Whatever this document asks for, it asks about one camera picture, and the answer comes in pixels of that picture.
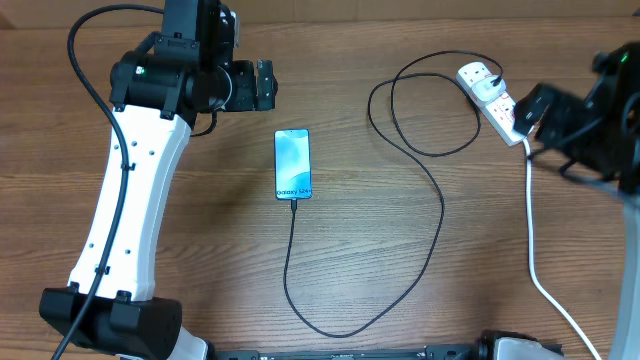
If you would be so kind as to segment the blue Samsung Galaxy smartphone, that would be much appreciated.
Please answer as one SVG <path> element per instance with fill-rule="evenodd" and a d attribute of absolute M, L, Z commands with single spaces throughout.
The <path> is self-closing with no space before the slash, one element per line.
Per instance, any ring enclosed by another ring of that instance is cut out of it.
<path fill-rule="evenodd" d="M 309 199 L 313 195 L 308 129 L 274 133 L 275 196 L 278 200 Z"/>

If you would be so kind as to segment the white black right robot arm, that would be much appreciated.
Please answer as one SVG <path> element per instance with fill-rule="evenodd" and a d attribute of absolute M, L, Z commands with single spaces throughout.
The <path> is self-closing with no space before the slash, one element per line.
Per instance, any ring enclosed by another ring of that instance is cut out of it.
<path fill-rule="evenodd" d="M 639 357 L 639 43 L 594 57 L 598 79 L 586 98 L 539 83 L 514 109 L 514 130 L 536 125 L 546 151 L 564 154 L 566 180 L 624 203 L 625 260 L 611 359 Z"/>

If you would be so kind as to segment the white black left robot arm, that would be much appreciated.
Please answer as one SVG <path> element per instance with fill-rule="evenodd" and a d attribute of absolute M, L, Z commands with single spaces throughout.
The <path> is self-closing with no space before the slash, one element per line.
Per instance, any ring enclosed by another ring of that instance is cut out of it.
<path fill-rule="evenodd" d="M 111 127 L 106 172 L 83 251 L 63 288 L 43 291 L 39 313 L 64 344 L 123 359 L 212 359 L 178 301 L 155 294 L 155 260 L 168 192 L 196 119 L 269 111 L 272 63 L 233 56 L 239 20 L 218 1 L 169 1 L 162 27 L 111 70 L 98 98 Z"/>

